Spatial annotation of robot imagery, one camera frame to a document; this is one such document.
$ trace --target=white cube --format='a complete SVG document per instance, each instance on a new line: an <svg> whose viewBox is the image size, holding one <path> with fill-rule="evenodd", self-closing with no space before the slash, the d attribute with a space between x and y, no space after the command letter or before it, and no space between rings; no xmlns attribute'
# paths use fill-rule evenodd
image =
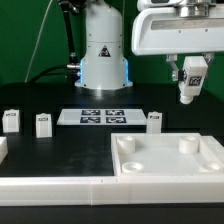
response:
<svg viewBox="0 0 224 224"><path fill-rule="evenodd" d="M2 123L4 133L19 132L19 110L5 110L2 117Z"/></svg>
<svg viewBox="0 0 224 224"><path fill-rule="evenodd" d="M51 114L36 115L36 137L37 138L52 137Z"/></svg>
<svg viewBox="0 0 224 224"><path fill-rule="evenodd" d="M162 128L162 113L150 112L147 118L147 129L148 134L161 134Z"/></svg>

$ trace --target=white platform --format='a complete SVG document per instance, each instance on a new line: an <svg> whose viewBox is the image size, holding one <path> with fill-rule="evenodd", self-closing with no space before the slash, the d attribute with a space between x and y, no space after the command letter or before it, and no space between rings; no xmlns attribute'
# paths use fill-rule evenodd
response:
<svg viewBox="0 0 224 224"><path fill-rule="evenodd" d="M0 178L0 205L224 202L223 146L211 136L193 134L198 153L182 154L178 142L183 135L192 136L112 134L115 176ZM118 153L117 140L123 136L135 139L134 153ZM142 163L142 172L122 172L122 164L130 161ZM201 169L206 163L208 169Z"/></svg>
<svg viewBox="0 0 224 224"><path fill-rule="evenodd" d="M140 109L63 109L58 125L146 125Z"/></svg>

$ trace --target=black cable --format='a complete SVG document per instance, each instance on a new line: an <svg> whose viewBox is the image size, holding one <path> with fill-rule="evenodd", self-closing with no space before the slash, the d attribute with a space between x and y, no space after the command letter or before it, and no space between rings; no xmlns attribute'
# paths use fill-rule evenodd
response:
<svg viewBox="0 0 224 224"><path fill-rule="evenodd" d="M48 68L48 69L42 71L39 75L33 77L28 83L29 84L35 83L38 79L40 79L43 76L62 75L61 73L53 73L53 74L49 73L49 72L52 72L52 71L55 71L58 69L62 69L62 68L67 68L67 65L59 65L59 66L54 66L54 67Z"/></svg>

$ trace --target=circular hole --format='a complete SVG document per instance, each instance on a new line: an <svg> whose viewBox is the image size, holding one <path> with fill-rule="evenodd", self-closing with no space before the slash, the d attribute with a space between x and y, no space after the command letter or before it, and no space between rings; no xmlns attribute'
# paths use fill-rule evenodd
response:
<svg viewBox="0 0 224 224"><path fill-rule="evenodd" d="M197 140L197 138L194 137L194 136L187 136L185 139L188 140L188 141L195 141L195 140Z"/></svg>
<svg viewBox="0 0 224 224"><path fill-rule="evenodd" d="M201 166L203 172L221 172L224 171L222 165L215 162L208 162Z"/></svg>
<svg viewBox="0 0 224 224"><path fill-rule="evenodd" d="M134 138L133 138L132 136L125 136L125 137L124 137L124 140L125 140L125 141L133 141Z"/></svg>
<svg viewBox="0 0 224 224"><path fill-rule="evenodd" d="M124 173L140 173L144 169L141 163L127 162L122 165L122 171Z"/></svg>
<svg viewBox="0 0 224 224"><path fill-rule="evenodd" d="M220 170L223 169L221 165L219 165L218 163L213 163L213 162L208 163L208 164L206 165L206 167L207 167L209 170L214 170L214 171L220 171Z"/></svg>

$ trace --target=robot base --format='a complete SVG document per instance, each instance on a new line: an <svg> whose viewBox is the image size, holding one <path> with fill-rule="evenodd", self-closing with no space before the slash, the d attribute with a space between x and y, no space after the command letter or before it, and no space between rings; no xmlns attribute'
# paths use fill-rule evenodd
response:
<svg viewBox="0 0 224 224"><path fill-rule="evenodd" d="M82 87L79 81L75 83L76 92L82 93L85 95L90 95L90 96L98 96L98 97L114 97L114 96L129 94L133 90L132 87L133 87L133 83L130 81L126 84L126 86L120 89L88 89L88 88Z"/></svg>

